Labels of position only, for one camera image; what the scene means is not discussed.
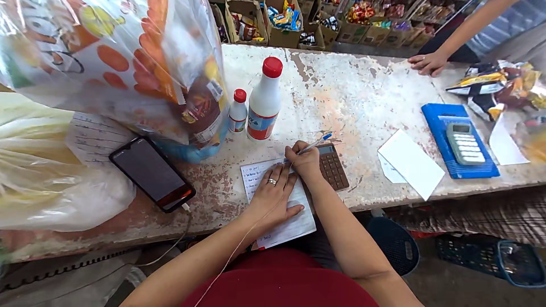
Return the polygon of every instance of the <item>customer hand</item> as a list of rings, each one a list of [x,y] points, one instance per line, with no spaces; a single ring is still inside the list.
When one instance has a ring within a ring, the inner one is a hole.
[[[447,64],[449,55],[436,51],[426,55],[416,55],[408,59],[408,62],[413,64],[411,68],[419,69],[420,75],[431,75],[436,77]]]
[[[304,181],[308,182],[313,178],[322,178],[321,169],[318,164],[319,152],[316,147],[309,149],[301,155],[296,153],[305,147],[309,146],[304,141],[297,141],[292,148],[286,146],[284,148],[284,156],[292,162],[292,167],[300,174]]]
[[[288,174],[289,171],[288,165],[278,164],[265,172],[250,205],[241,215],[243,219],[253,225],[258,222],[256,225],[258,235],[283,223],[304,209],[303,205],[287,208],[288,197],[298,179],[295,173]],[[277,181],[277,184],[268,182],[270,178]]]

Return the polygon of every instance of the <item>orange plastic bag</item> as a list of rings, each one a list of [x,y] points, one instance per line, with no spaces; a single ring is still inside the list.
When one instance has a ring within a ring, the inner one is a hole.
[[[218,151],[228,100],[208,2],[6,0],[0,15],[4,85],[187,145],[191,162]]]

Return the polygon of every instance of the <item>blue folder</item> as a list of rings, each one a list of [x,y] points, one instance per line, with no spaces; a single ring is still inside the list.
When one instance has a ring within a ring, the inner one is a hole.
[[[426,121],[429,123],[430,131],[436,140],[436,145],[438,145],[449,174],[453,179],[490,178],[500,176],[495,162],[493,162],[487,149],[485,149],[481,138],[476,132],[476,128],[468,117],[465,107],[459,104],[429,103],[422,106],[421,110],[423,110]],[[485,162],[483,164],[467,166],[457,163],[451,146],[449,146],[446,134],[447,125],[452,122],[469,123],[472,126],[472,134],[485,157]]]

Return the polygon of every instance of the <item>brown calculator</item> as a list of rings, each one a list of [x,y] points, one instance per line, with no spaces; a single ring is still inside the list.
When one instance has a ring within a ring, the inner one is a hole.
[[[349,187],[349,181],[340,159],[337,156],[336,148],[332,143],[318,145],[318,152],[321,155],[320,165],[322,176],[334,188],[335,191]]]

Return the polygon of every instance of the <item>blue pen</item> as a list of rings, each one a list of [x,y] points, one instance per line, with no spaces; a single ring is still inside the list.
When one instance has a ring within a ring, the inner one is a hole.
[[[309,150],[309,149],[311,149],[311,148],[317,146],[318,144],[320,144],[320,143],[326,141],[326,140],[327,140],[329,137],[331,137],[331,136],[332,136],[331,133],[328,133],[328,134],[322,136],[320,139],[318,139],[318,140],[316,140],[315,142],[313,142],[313,144],[311,144],[311,145],[305,147],[304,149],[298,151],[298,152],[296,153],[296,155],[301,155],[301,154],[303,154],[303,153],[306,152],[307,150]]]

